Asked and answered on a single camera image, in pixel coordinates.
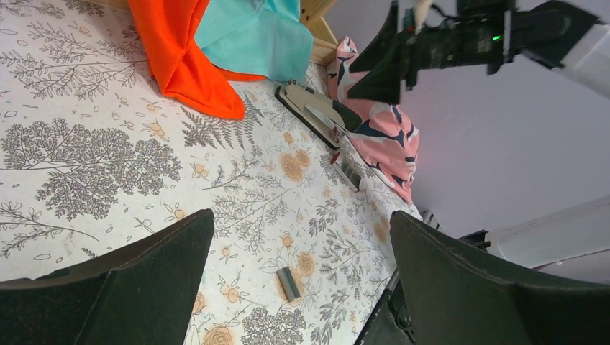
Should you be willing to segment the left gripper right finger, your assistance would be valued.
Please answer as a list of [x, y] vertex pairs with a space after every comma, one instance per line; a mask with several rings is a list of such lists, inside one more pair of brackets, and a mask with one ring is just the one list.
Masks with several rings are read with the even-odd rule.
[[500, 259], [396, 211], [391, 244], [418, 344], [607, 344], [609, 286]]

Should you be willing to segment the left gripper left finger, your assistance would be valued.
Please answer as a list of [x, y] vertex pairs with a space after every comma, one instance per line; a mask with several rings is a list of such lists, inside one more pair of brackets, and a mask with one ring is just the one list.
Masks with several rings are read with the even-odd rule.
[[3, 344], [182, 344], [214, 234], [203, 209], [37, 279], [1, 284]]

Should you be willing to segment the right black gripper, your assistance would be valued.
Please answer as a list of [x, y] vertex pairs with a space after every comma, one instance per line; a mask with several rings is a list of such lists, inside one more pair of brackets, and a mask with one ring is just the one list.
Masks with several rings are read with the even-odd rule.
[[421, 70], [484, 65], [486, 74], [493, 75], [504, 64], [502, 19], [446, 19], [405, 43], [401, 25], [399, 2], [392, 1], [378, 34], [350, 65], [350, 72], [366, 74], [351, 86], [349, 98], [399, 104], [401, 80], [404, 77], [406, 87], [413, 88]]

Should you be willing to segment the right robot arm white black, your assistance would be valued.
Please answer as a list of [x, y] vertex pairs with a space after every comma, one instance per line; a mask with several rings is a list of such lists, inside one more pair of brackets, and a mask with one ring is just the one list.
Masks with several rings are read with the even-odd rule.
[[609, 25], [566, 1], [546, 1], [527, 11], [515, 1], [458, 1], [454, 15], [429, 26], [417, 7], [391, 3], [373, 41], [351, 63], [362, 78], [350, 98], [397, 104], [422, 70], [483, 65], [488, 75], [517, 55], [609, 95]]

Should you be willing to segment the wooden clothes rack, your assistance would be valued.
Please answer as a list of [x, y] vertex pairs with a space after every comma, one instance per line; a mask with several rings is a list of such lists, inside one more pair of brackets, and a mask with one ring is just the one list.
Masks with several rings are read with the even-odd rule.
[[314, 37], [310, 61], [317, 65], [328, 66], [335, 58], [338, 41], [324, 18], [324, 14], [335, 2], [335, 0], [301, 1], [299, 21]]

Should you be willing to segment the pink patterned cloth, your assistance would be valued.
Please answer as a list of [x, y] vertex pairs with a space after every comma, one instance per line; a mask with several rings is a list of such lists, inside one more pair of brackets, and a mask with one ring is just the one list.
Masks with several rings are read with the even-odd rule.
[[412, 184], [419, 158], [419, 130], [397, 105], [351, 99], [347, 92], [366, 72], [354, 73], [350, 66], [359, 57], [351, 37], [343, 37], [335, 59], [327, 66], [329, 96], [354, 111], [362, 120], [348, 131], [348, 139], [364, 163], [407, 203], [413, 203]]

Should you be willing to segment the teal t-shirt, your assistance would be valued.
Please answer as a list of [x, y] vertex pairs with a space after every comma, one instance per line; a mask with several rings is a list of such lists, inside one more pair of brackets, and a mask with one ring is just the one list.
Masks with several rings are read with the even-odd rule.
[[300, 1], [210, 1], [194, 40], [223, 70], [302, 81], [314, 38], [300, 11]]

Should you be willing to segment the floral table mat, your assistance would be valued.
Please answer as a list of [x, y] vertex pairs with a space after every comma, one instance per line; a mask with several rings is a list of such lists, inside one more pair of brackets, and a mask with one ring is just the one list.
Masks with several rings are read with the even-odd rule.
[[[132, 16], [84, 1], [1, 3], [1, 278], [36, 278], [200, 209], [214, 238], [186, 344], [353, 344], [395, 269], [389, 218], [416, 214], [279, 103], [234, 83], [242, 121], [162, 96]], [[301, 297], [288, 303], [276, 272]]]

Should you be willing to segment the orange t-shirt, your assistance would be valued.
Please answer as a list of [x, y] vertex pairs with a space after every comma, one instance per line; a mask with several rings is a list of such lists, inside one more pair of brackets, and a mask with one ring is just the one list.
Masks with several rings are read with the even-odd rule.
[[163, 96], [203, 114], [242, 120], [245, 105], [230, 81], [262, 81], [261, 75], [218, 68], [197, 46], [194, 35], [208, 1], [129, 0], [150, 74]]

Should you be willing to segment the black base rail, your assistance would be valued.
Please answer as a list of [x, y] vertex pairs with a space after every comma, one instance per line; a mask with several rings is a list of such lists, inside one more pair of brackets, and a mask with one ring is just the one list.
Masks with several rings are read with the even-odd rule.
[[355, 344], [389, 344], [393, 341], [397, 344], [416, 344], [397, 269], [371, 311]]

